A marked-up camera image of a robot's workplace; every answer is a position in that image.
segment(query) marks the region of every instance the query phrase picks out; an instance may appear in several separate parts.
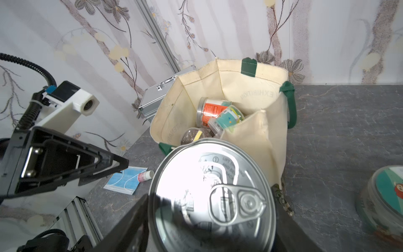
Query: plastic jar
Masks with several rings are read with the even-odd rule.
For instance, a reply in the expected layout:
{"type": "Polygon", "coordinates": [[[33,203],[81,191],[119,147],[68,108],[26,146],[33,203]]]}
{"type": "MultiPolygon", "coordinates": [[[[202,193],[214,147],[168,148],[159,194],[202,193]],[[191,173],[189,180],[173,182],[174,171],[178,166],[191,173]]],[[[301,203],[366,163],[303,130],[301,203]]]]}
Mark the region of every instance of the plastic jar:
{"type": "Polygon", "coordinates": [[[227,100],[201,97],[196,113],[197,127],[209,128],[208,121],[210,120],[210,118],[217,117],[224,109],[226,109],[231,104],[232,102],[227,100]]]}
{"type": "Polygon", "coordinates": [[[202,138],[212,137],[209,129],[205,128],[190,128],[181,138],[181,145],[189,144],[202,138]]]}
{"type": "Polygon", "coordinates": [[[377,170],[360,193],[356,209],[376,236],[403,248],[403,166],[377,170]]]}
{"type": "Polygon", "coordinates": [[[245,117],[242,112],[234,105],[230,105],[228,108],[224,109],[217,118],[211,118],[208,121],[208,126],[215,135],[221,136],[225,128],[234,126],[243,120],[245,120],[245,117]]]}

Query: pull tab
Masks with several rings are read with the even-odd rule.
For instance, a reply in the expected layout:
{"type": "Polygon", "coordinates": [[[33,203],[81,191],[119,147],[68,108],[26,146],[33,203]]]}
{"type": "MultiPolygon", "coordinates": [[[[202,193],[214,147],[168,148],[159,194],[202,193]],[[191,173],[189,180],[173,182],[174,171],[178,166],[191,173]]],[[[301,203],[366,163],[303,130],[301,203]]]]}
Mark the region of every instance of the pull tab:
{"type": "Polygon", "coordinates": [[[220,184],[211,188],[208,212],[220,226],[230,226],[257,219],[266,208],[266,199],[255,188],[220,184]]]}

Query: gray marble countertop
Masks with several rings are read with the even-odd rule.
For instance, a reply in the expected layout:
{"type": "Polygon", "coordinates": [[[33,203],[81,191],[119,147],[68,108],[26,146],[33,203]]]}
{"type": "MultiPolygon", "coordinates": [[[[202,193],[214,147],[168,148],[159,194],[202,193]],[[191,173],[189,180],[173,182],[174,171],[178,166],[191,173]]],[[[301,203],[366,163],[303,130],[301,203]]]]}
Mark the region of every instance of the gray marble countertop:
{"type": "MultiPolygon", "coordinates": [[[[300,85],[297,125],[288,130],[286,199],[294,220],[324,251],[400,251],[370,234],[355,200],[377,169],[403,164],[403,85],[300,85]]],[[[128,150],[130,165],[156,170],[164,155],[146,131],[128,150]]],[[[144,194],[103,189],[86,197],[107,235],[144,194]]],[[[149,243],[149,251],[155,251],[149,243]]]]}

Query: green bag handle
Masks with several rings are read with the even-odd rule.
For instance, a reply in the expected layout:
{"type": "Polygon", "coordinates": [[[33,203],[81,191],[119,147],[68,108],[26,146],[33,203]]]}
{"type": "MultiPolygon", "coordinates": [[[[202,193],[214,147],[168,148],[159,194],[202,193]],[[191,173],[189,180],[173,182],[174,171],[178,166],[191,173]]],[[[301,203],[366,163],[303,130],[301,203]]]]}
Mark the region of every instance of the green bag handle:
{"type": "Polygon", "coordinates": [[[283,92],[285,97],[287,97],[288,111],[290,112],[289,129],[292,129],[297,123],[297,106],[295,105],[294,91],[294,85],[289,81],[284,82],[280,87],[280,92],[283,92]]]}
{"type": "MultiPolygon", "coordinates": [[[[244,58],[242,60],[241,73],[250,77],[255,77],[257,66],[258,62],[255,59],[244,58]]],[[[293,128],[297,123],[297,107],[295,105],[294,91],[295,88],[289,81],[284,82],[280,87],[280,92],[283,92],[285,97],[287,97],[288,110],[290,112],[290,121],[288,122],[289,129],[293,128]]]]}
{"type": "Polygon", "coordinates": [[[162,151],[162,153],[167,156],[174,148],[175,146],[169,145],[169,144],[164,144],[164,143],[159,143],[158,147],[162,151]]]}

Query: jar lid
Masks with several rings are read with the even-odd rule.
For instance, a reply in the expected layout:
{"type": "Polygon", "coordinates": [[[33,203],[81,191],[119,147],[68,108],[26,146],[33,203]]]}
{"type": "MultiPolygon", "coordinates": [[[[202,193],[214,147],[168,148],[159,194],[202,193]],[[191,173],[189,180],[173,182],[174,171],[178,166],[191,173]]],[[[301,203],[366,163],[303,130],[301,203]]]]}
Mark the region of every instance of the jar lid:
{"type": "Polygon", "coordinates": [[[397,213],[403,215],[403,166],[390,166],[375,179],[381,198],[397,213]]]}
{"type": "Polygon", "coordinates": [[[161,163],[150,188],[149,222],[165,251],[224,251],[234,244],[269,251],[274,198],[248,154],[205,138],[176,148],[161,163]],[[230,242],[218,245],[213,237],[230,242]]]}

